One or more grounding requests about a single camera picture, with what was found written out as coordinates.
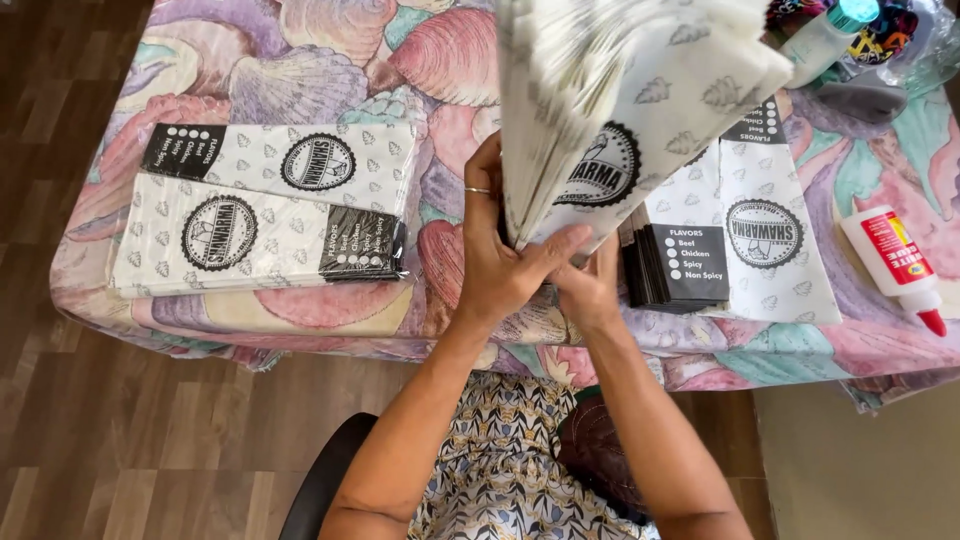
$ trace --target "patterned dress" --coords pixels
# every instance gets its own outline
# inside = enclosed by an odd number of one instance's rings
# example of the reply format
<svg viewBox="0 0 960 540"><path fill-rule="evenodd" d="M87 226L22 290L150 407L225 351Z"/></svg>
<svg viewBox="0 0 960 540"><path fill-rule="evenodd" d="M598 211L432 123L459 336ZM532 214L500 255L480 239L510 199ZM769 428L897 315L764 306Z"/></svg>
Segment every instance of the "patterned dress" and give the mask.
<svg viewBox="0 0 960 540"><path fill-rule="evenodd" d="M408 540L659 540L620 519L554 458L573 390L552 380L470 375Z"/></svg>

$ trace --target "glue bottle label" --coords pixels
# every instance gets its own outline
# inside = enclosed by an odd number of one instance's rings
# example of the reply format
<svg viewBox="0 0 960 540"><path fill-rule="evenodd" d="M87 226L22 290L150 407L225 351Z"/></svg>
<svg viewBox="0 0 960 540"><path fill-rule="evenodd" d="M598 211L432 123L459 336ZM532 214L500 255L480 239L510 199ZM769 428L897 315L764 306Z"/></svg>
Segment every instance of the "glue bottle label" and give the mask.
<svg viewBox="0 0 960 540"><path fill-rule="evenodd" d="M887 212L864 220L861 225L897 283L905 285L933 275L924 254L896 214Z"/></svg>

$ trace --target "wooden floor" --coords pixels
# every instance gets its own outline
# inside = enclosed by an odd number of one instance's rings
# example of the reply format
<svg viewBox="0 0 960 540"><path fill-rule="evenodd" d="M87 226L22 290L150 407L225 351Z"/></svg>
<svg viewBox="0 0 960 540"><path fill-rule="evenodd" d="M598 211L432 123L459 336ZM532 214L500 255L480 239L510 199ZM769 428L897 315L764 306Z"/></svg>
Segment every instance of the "wooden floor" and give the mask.
<svg viewBox="0 0 960 540"><path fill-rule="evenodd" d="M254 375L54 310L46 269L150 5L0 0L0 540L276 538L329 435L416 369L298 355ZM751 395L677 400L774 538Z"/></svg>

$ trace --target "hand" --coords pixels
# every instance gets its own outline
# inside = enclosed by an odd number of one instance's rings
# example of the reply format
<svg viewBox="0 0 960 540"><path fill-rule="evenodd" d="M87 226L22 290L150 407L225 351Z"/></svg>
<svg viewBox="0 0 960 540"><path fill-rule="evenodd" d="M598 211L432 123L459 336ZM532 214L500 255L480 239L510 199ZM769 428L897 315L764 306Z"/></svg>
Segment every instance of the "hand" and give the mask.
<svg viewBox="0 0 960 540"><path fill-rule="evenodd" d="M616 296L619 253L614 234L593 252L582 270L567 262L550 274L550 281L560 291L560 310L580 331L608 328L623 320Z"/></svg>
<svg viewBox="0 0 960 540"><path fill-rule="evenodd" d="M587 225L566 227L542 245L529 245L522 252L503 245L496 225L500 215L500 132L484 141L467 161L464 184L489 189L492 194L465 193L464 288L453 316L486 331L507 315L517 312L546 279L569 264L569 259L590 238Z"/></svg>

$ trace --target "black chair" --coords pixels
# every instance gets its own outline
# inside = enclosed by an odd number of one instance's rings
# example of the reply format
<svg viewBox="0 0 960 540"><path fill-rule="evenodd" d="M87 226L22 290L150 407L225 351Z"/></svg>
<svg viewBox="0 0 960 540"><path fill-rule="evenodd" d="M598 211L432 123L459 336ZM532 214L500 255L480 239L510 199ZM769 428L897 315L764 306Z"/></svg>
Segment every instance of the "black chair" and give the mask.
<svg viewBox="0 0 960 540"><path fill-rule="evenodd" d="M313 462L283 522L279 540L317 540L347 467L376 424L376 416L358 412L344 422Z"/></svg>

